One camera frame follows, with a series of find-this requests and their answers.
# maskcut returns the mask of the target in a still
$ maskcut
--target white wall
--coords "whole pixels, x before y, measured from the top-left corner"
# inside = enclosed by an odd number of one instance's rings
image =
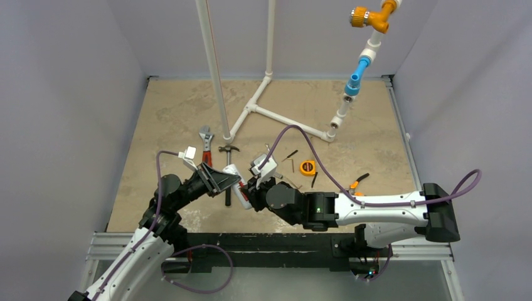
[[[149,75],[209,77],[194,0],[108,0],[120,28]],[[394,74],[437,0],[408,0],[394,14],[368,76]],[[379,9],[380,0],[277,1],[274,75],[347,78],[371,36],[352,28],[355,6]],[[268,1],[210,1],[220,71],[226,77],[262,77]]]
[[[394,78],[422,181],[450,191],[484,171],[454,201],[466,300],[532,295],[531,13],[530,1],[439,1]]]
[[[104,0],[3,0],[0,40],[0,299],[66,300],[109,217],[145,76]]]

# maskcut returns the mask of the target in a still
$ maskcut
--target pliers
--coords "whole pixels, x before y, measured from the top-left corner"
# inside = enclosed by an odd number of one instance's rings
[[[369,176],[370,176],[370,174],[363,174],[354,183],[352,183],[350,185],[350,187],[349,187],[350,195],[352,195],[352,196],[363,196],[364,195],[363,193],[356,193],[354,190],[356,189],[356,187],[358,186],[358,183],[360,183],[360,181],[362,181],[363,179],[366,179]]]

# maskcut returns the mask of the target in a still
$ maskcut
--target hammer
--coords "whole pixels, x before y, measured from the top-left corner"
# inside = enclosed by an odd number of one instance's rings
[[[231,164],[231,151],[235,150],[235,151],[240,152],[240,149],[232,145],[219,146],[218,150],[220,152],[227,153],[227,165]],[[228,207],[231,206],[231,189],[227,189],[225,191],[225,206],[228,206]]]

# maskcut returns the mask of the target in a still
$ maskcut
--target blue pipe fitting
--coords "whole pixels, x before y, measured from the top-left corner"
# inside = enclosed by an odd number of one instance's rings
[[[360,82],[362,80],[362,75],[366,68],[371,64],[371,60],[367,57],[362,57],[358,61],[358,67],[354,71],[354,73],[349,78],[346,88],[344,89],[344,92],[346,92],[349,96],[355,96],[358,95],[358,92],[360,92]]]

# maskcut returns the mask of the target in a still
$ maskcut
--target orange pipe fitting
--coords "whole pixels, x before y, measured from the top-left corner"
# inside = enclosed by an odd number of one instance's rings
[[[366,25],[372,26],[380,33],[388,31],[388,18],[397,8],[395,0],[386,0],[380,12],[369,11],[367,8],[358,6],[351,12],[351,26],[364,27]]]

